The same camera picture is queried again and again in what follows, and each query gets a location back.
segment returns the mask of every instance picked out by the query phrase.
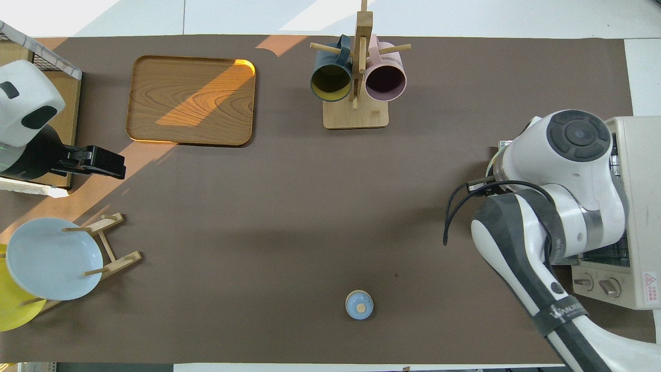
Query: brown tabletop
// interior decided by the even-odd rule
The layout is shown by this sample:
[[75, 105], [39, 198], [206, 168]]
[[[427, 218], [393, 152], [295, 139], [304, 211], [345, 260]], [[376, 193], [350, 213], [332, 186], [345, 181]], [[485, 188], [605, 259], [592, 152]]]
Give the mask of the brown tabletop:
[[[446, 199], [535, 115], [631, 115], [622, 40], [386, 38], [408, 87], [381, 129], [323, 128], [308, 39], [70, 38], [85, 72], [78, 145], [126, 156], [127, 179], [74, 177], [65, 199], [0, 193], [0, 242], [56, 216], [126, 221], [107, 234], [144, 260], [23, 327], [3, 361], [558, 363], [469, 233], [469, 202], [442, 246]], [[244, 58], [257, 71], [254, 137], [241, 148], [146, 144], [126, 134], [142, 55]], [[376, 303], [351, 320], [354, 289]], [[650, 312], [580, 298], [615, 333], [653, 341]]]

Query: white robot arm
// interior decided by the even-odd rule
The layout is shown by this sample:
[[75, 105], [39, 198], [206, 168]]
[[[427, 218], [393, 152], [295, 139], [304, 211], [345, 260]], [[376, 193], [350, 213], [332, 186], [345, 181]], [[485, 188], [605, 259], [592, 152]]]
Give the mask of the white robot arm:
[[30, 180], [50, 172], [124, 178], [123, 156], [97, 146], [62, 144], [47, 123], [64, 106], [55, 86], [30, 62], [0, 67], [0, 176]]
[[583, 111], [533, 122], [493, 163], [494, 185], [513, 192], [487, 198], [471, 231], [482, 256], [574, 371], [661, 371], [661, 345], [601, 329], [551, 271], [552, 263], [624, 233], [626, 198], [609, 170], [611, 142], [606, 125]]

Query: mug handle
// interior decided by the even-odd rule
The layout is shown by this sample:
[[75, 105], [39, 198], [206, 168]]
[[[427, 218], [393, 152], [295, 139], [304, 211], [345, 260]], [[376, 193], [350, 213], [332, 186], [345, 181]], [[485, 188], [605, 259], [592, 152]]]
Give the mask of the mug handle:
[[337, 48], [340, 50], [340, 53], [337, 56], [338, 65], [346, 65], [346, 61], [349, 59], [349, 53], [351, 53], [351, 49], [349, 49], [350, 44], [351, 39], [349, 39], [349, 36], [344, 34], [340, 36], [340, 40], [337, 42]]
[[376, 34], [372, 34], [369, 37], [369, 58], [371, 58], [372, 64], [380, 64], [381, 61], [381, 54], [379, 53], [379, 38], [376, 37]]

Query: blue lid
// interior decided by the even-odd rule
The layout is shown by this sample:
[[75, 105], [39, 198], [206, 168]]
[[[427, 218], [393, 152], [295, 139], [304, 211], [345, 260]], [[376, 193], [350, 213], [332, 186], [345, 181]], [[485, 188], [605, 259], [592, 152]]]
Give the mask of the blue lid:
[[346, 297], [346, 313], [353, 319], [363, 320], [369, 318], [374, 310], [374, 302], [365, 291], [357, 290]]

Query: light blue plate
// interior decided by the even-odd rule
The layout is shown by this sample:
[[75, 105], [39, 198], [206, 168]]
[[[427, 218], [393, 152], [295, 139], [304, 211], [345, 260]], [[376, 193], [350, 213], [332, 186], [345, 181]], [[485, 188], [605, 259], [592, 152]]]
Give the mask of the light blue plate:
[[78, 225], [59, 218], [23, 224], [7, 244], [7, 269], [23, 289], [42, 299], [73, 300], [89, 293], [101, 274], [83, 273], [103, 267], [98, 244], [84, 231], [62, 232]]
[[357, 290], [349, 293], [345, 301], [346, 313], [353, 319], [364, 320], [374, 311], [374, 302], [367, 292]]

